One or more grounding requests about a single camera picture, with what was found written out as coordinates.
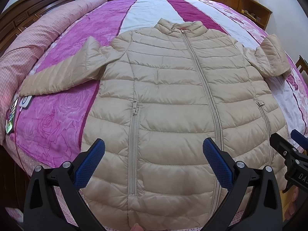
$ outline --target blue textured pad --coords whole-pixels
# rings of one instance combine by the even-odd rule
[[[291,131],[291,138],[303,149],[308,149],[308,139],[296,129]]]
[[[209,162],[220,185],[230,191],[233,187],[233,174],[215,146],[207,139],[203,142],[203,153]]]
[[[99,140],[75,173],[74,186],[77,190],[87,186],[104,154],[105,143],[103,140]]]

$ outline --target front zipper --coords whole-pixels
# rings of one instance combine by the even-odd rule
[[[269,121],[268,121],[268,119],[267,119],[267,117],[266,117],[266,114],[265,114],[265,112],[264,112],[264,109],[262,108],[262,106],[264,106],[265,105],[265,103],[264,102],[260,102],[260,101],[256,101],[256,104],[259,106],[259,109],[260,109],[260,112],[261,112],[261,114],[262,114],[262,117],[263,117],[263,119],[264,119],[264,121],[265,121],[265,125],[266,125],[266,133],[267,133],[267,141],[268,141],[268,143],[269,143],[269,166],[272,164],[272,161],[273,161],[273,148],[270,146],[270,124],[269,124]]]
[[[131,112],[131,124],[129,128],[129,141],[128,141],[128,185],[129,195],[136,196],[137,182],[137,142],[138,142],[138,128],[139,128],[140,107],[137,106],[137,101],[133,101],[133,108]]]
[[[220,122],[220,119],[219,119],[219,114],[218,114],[218,111],[217,111],[217,108],[216,108],[214,98],[212,96],[211,90],[209,89],[209,84],[208,84],[208,82],[207,82],[207,80],[204,76],[204,73],[201,69],[201,66],[199,64],[197,56],[196,56],[195,52],[193,51],[193,49],[191,48],[190,43],[189,43],[184,31],[181,30],[181,32],[182,32],[182,36],[183,36],[183,41],[184,41],[184,43],[187,47],[187,50],[190,52],[190,55],[193,59],[196,70],[197,70],[198,75],[201,79],[201,83],[202,83],[203,89],[205,91],[205,95],[206,95],[207,100],[208,100],[209,108],[210,108],[212,118],[213,118],[213,121],[214,121],[214,126],[215,126],[216,144],[219,147],[219,149],[223,151],[222,127],[221,127],[221,122]],[[212,205],[211,205],[211,208],[210,208],[209,218],[214,214],[214,212],[218,208],[220,191],[221,191],[221,187],[219,185],[217,177],[215,176],[214,198],[213,198]]]

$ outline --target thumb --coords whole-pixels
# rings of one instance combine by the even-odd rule
[[[133,227],[131,228],[131,231],[144,231],[142,227],[139,226],[138,223],[136,223],[135,225],[133,225]]]

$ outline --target jacket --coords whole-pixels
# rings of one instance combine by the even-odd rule
[[[100,80],[81,146],[97,138],[106,145],[83,189],[90,209],[117,230],[195,228],[225,195],[202,152],[207,137],[249,167],[272,166],[285,187],[283,158],[269,137],[287,139],[287,125],[264,78],[290,72],[275,35],[253,50],[200,21],[161,19],[110,46],[89,37],[74,56],[27,77],[19,95]]]

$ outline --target hand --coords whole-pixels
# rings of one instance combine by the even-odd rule
[[[287,220],[291,219],[292,215],[294,215],[295,211],[296,211],[296,205],[295,205],[295,201],[298,197],[298,187],[296,187],[293,191],[293,195],[292,195],[292,200],[289,204],[289,207],[287,209],[287,211],[285,212],[285,218]]]
[[[133,225],[133,227],[131,228],[131,231],[144,231],[142,227],[139,226],[138,223],[136,223],[135,225]]]

